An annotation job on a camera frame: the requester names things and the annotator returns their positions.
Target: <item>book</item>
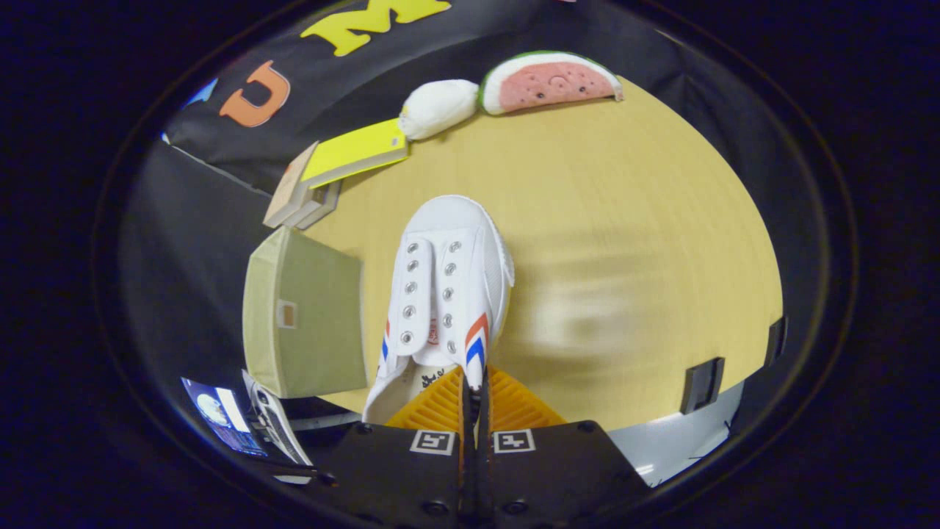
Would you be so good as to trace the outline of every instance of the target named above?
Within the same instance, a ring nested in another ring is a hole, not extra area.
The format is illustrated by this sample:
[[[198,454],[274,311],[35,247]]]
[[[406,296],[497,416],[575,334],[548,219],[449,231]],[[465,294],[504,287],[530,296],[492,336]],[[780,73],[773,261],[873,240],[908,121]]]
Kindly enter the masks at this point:
[[[264,214],[265,226],[271,228],[280,226],[288,217],[297,213],[307,199],[312,199],[312,194],[310,197],[306,195],[306,187],[300,184],[300,179],[304,174],[307,161],[316,148],[317,142],[314,142],[288,164],[284,175],[281,176],[281,181],[277,184],[277,189],[271,196],[268,211]]]
[[[304,149],[288,164],[264,215],[264,225],[305,230],[337,207],[339,180],[408,157],[398,119],[356,129]]]
[[[408,140],[398,118],[380,121],[317,144],[300,181],[312,189],[407,157]]]
[[[328,213],[337,209],[339,200],[339,188],[342,185],[341,180],[333,181],[327,185],[311,189],[310,200],[304,203],[296,213],[289,216],[284,221],[285,226],[292,226],[299,230],[306,230],[314,222],[325,217]]]

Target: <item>black background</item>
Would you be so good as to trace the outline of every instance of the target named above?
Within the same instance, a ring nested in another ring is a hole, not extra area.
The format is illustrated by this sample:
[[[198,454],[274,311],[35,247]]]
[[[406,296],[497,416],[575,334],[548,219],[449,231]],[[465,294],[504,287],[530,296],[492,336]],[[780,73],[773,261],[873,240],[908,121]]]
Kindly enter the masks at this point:
[[[4,230],[17,272],[4,290],[8,306],[25,309],[8,312],[17,335],[4,369],[14,440],[5,475],[16,496],[9,503],[30,526],[272,523],[187,458],[114,383],[88,278],[96,200],[128,131],[194,63],[286,4],[36,2],[3,21],[12,162]],[[746,56],[806,110],[845,171],[862,250],[852,354],[772,447],[663,523],[928,525],[938,497],[929,474],[937,463],[928,273],[936,171],[926,170],[940,139],[931,119],[936,8],[663,4]]]

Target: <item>watermelon slice toy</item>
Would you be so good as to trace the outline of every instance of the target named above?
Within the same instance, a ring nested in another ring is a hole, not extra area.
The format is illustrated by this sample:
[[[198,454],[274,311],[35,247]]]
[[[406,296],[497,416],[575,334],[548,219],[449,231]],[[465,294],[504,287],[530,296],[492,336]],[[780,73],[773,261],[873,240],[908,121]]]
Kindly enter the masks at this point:
[[[623,86],[607,68],[565,52],[531,52],[490,70],[480,84],[479,105],[489,114],[520,108],[614,96]]]

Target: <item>white plush toy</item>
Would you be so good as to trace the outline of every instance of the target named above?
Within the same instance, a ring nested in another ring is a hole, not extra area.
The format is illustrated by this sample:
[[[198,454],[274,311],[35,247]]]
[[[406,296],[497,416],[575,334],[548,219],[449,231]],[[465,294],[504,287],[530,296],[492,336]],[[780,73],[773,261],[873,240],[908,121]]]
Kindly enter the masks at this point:
[[[424,139],[466,120],[477,111],[478,88],[463,79],[421,85],[405,100],[399,128],[408,139]]]

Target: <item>shoe upper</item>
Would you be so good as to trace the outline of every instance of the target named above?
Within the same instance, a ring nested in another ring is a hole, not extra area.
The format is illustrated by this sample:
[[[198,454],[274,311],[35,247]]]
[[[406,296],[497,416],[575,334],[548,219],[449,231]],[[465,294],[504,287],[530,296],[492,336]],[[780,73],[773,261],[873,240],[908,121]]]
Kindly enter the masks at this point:
[[[478,388],[513,283],[512,260],[482,206],[460,196],[422,205],[395,258],[382,356],[367,408],[409,359],[460,365],[470,387]]]

